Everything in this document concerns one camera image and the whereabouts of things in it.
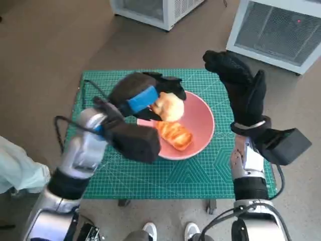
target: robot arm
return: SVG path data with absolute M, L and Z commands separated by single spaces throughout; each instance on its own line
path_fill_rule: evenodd
M 290 240 L 268 196 L 264 159 L 278 166 L 288 165 L 307 150 L 311 142 L 298 129 L 272 129 L 270 118 L 263 116 L 264 71 L 259 70 L 252 76 L 245 63 L 227 52 L 207 51 L 203 59 L 205 68 L 217 73 L 225 85 L 234 115 L 231 130 L 236 137 L 230 166 L 235 194 L 234 216 L 238 219 L 232 225 L 232 240 Z
M 61 165 L 33 207 L 22 239 L 73 240 L 81 199 L 107 145 L 126 158 L 153 162 L 161 148 L 157 130 L 127 124 L 124 117 L 160 120 L 148 105 L 156 101 L 160 92 L 186 99 L 181 81 L 159 73 L 133 73 L 114 87 L 107 100 L 95 97 L 95 108 L 85 109 L 77 118 L 77 124 L 94 133 L 77 129 L 62 154 Z M 98 240 L 97 227 L 86 225 L 82 230 L 77 240 Z

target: white shoe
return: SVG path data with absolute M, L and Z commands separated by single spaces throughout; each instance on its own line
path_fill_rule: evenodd
M 142 230 L 144 230 L 145 232 L 148 232 L 149 236 L 152 237 L 153 241 L 157 241 L 157 229 L 155 224 L 153 224 L 152 222 L 148 222 L 144 225 Z
M 184 233 L 184 241 L 188 241 L 190 238 L 194 236 L 196 233 L 201 233 L 199 227 L 193 222 L 189 222 L 186 225 L 185 233 Z

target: pastry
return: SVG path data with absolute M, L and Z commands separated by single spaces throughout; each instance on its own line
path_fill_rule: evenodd
M 160 97 L 150 106 L 163 121 L 178 121 L 184 114 L 184 102 L 173 93 L 161 92 Z
M 193 141 L 193 135 L 178 122 L 156 122 L 159 135 L 179 151 L 185 150 Z

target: gray floor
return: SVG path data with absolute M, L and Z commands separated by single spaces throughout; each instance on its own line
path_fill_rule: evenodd
M 82 70 L 132 68 L 199 68 L 202 54 L 223 50 L 238 1 L 207 1 L 170 33 L 114 18 L 107 0 L 5 0 L 0 3 L 0 135 L 22 146 L 38 162 L 54 168 L 59 148 L 53 116 L 70 115 Z M 284 168 L 287 186 L 275 201 L 293 240 L 321 236 L 321 62 L 304 76 L 244 58 L 253 71 L 266 70 L 265 113 L 275 128 L 298 127 L 313 142 L 299 160 Z M 2 240 L 17 240 L 35 196 L 8 200 L 0 195 L 0 219 L 14 221 L 14 231 L 0 231 Z M 218 203 L 219 212 L 231 200 Z M 210 221 L 201 200 L 138 200 L 119 209 L 111 200 L 84 200 L 84 214 L 102 228 L 107 240 L 154 221 L 160 240 L 182 240 L 184 226 Z M 226 222 L 209 233 L 230 240 Z

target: cutting mat grid lines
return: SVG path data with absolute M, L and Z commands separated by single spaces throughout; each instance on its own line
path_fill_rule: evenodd
M 82 86 L 85 79 L 94 81 L 108 94 L 119 80 L 134 71 L 156 71 L 183 79 L 185 90 L 197 94 L 212 109 L 215 118 L 214 137 L 205 150 L 188 160 L 169 161 L 158 158 L 152 165 L 130 161 L 112 147 L 107 147 L 85 198 L 234 198 L 229 167 L 229 157 L 234 147 L 234 134 L 230 131 L 233 114 L 224 85 L 216 74 L 205 69 L 85 71 L 73 108 L 73 120 L 82 111 Z M 101 95 L 93 86 L 86 84 L 86 107 L 92 106 L 94 96 Z M 126 121 L 134 123 L 136 119 L 128 117 Z M 66 145 L 75 131 L 74 127 L 69 126 Z M 271 167 L 267 162 L 264 166 L 269 194 L 274 195 L 276 188 Z

